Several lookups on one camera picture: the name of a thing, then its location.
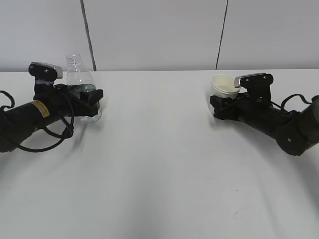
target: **plastic bottle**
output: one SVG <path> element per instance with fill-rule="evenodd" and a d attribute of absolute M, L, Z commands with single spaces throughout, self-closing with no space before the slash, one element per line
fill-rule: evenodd
<path fill-rule="evenodd" d="M 79 85 L 73 90 L 73 94 L 80 97 L 80 92 L 89 92 L 96 90 L 93 77 L 89 71 L 83 66 L 79 53 L 72 53 L 66 56 L 68 63 L 67 84 Z M 102 116 L 102 110 L 99 107 L 98 114 L 94 117 L 80 116 L 78 117 L 83 123 L 93 123 L 98 121 Z"/>

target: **yellow label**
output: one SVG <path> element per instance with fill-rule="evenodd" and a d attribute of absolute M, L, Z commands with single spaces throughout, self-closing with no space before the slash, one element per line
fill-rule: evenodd
<path fill-rule="evenodd" d="M 38 108 L 43 118 L 48 117 L 50 115 L 48 108 L 41 101 L 32 101 L 31 104 Z"/>

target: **robotic arm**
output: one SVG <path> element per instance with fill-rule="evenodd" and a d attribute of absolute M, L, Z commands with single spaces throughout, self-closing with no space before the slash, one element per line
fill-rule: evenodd
<path fill-rule="evenodd" d="M 11 100 L 11 106 L 0 107 L 0 152 L 13 151 L 16 148 L 28 152 L 48 151 L 72 137 L 74 117 L 93 117 L 98 113 L 97 103 L 103 97 L 102 90 L 80 92 L 78 98 L 72 94 L 72 90 L 77 86 L 53 85 L 56 79 L 63 77 L 62 68 L 59 66 L 32 62 L 29 73 L 35 77 L 32 102 L 13 108 L 13 97 L 5 91 L 0 91 Z M 64 118 L 67 116 L 71 117 L 70 123 Z M 61 135 L 47 128 L 58 120 L 62 120 L 66 126 Z M 59 141 L 43 149 L 30 149 L 20 145 L 40 129 Z"/>
<path fill-rule="evenodd" d="M 273 76 L 266 73 L 236 77 L 234 87 L 246 88 L 247 92 L 239 93 L 235 99 L 211 96 L 214 116 L 241 121 L 274 138 L 286 153 L 300 156 L 319 143 L 319 96 L 313 97 L 310 103 L 303 95 L 295 94 L 279 106 L 271 101 L 273 81 Z M 295 96 L 309 104 L 302 112 L 284 109 L 287 101 Z"/>

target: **white cup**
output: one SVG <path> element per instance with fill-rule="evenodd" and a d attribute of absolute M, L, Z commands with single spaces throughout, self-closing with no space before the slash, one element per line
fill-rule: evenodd
<path fill-rule="evenodd" d="M 237 97 L 240 88 L 234 87 L 235 77 L 228 75 L 216 75 L 210 81 L 210 95 L 221 98 Z"/>

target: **tabletop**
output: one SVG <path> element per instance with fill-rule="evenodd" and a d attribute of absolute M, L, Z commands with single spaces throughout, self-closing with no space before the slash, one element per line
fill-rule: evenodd
<path fill-rule="evenodd" d="M 209 111 L 211 77 L 257 72 L 273 74 L 276 103 L 318 94 L 319 70 L 92 72 L 104 90 L 98 122 L 76 121 L 74 136 L 46 153 L 0 154 L 0 237 L 318 238 L 319 145 L 289 156 Z M 27 72 L 0 80 L 17 106 L 32 101 Z M 22 145 L 55 140 L 38 131 Z"/>

